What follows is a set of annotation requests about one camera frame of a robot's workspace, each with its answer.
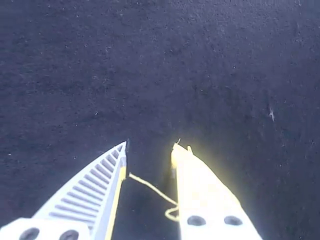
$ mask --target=yellow string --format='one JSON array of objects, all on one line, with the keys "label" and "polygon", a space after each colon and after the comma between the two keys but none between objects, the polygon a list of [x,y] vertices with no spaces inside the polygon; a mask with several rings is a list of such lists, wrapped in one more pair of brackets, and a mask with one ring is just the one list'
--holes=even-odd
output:
[{"label": "yellow string", "polygon": [[158,188],[153,186],[150,182],[148,182],[146,180],[143,180],[142,178],[140,178],[140,177],[138,177],[136,175],[133,175],[131,172],[129,173],[129,178],[132,178],[133,180],[137,181],[138,183],[141,183],[141,184],[147,186],[151,190],[155,191],[160,197],[164,198],[169,203],[175,205],[175,207],[167,209],[165,211],[164,215],[165,215],[165,217],[167,217],[171,221],[174,221],[174,222],[178,222],[179,221],[179,217],[178,216],[171,215],[171,213],[173,213],[173,212],[178,210],[178,203],[176,201],[172,200],[170,197],[165,195]]}]

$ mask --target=dark background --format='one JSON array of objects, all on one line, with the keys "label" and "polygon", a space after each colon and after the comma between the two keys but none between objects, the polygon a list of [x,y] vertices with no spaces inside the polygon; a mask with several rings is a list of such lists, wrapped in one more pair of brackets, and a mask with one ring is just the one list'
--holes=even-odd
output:
[{"label": "dark background", "polygon": [[[174,197],[182,138],[265,240],[319,239],[320,1],[2,0],[0,36],[0,225],[127,138]],[[113,239],[177,239],[168,207],[125,181]]]}]

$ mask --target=dark fabric surface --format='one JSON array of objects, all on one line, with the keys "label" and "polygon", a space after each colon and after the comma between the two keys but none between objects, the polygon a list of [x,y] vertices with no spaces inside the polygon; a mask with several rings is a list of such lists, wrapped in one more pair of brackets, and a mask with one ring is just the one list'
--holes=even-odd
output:
[{"label": "dark fabric surface", "polygon": [[[2,0],[0,33],[0,225],[127,138],[175,197],[182,138],[265,240],[319,238],[319,1]],[[168,207],[127,180],[113,239],[177,239]]]}]

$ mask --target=yellow edge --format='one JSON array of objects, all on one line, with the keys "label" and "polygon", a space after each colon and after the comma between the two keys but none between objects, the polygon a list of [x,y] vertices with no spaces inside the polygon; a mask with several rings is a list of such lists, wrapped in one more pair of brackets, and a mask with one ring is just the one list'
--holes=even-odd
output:
[{"label": "yellow edge", "polygon": [[113,200],[113,203],[112,203],[109,223],[108,223],[108,226],[107,226],[107,229],[106,229],[106,234],[105,234],[104,240],[111,240],[111,237],[112,237],[112,232],[114,230],[117,207],[118,207],[118,202],[119,202],[121,184],[122,184],[122,181],[126,179],[126,172],[127,172],[127,168],[125,166],[122,166],[121,169],[120,169],[118,182],[116,184],[114,200]]}]

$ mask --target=screw hole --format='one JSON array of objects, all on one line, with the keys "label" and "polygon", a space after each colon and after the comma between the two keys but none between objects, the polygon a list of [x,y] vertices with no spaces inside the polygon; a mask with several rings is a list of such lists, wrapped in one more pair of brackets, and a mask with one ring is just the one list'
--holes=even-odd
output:
[{"label": "screw hole", "polygon": [[40,230],[36,227],[25,230],[19,237],[19,240],[35,240],[39,235]]},{"label": "screw hole", "polygon": [[75,230],[68,230],[64,232],[59,240],[77,240],[79,237],[79,233]]},{"label": "screw hole", "polygon": [[243,224],[241,219],[236,216],[226,216],[224,218],[224,223],[228,225],[233,225],[233,226],[240,226]]},{"label": "screw hole", "polygon": [[187,223],[193,226],[202,226],[206,224],[206,220],[201,216],[190,216]]}]

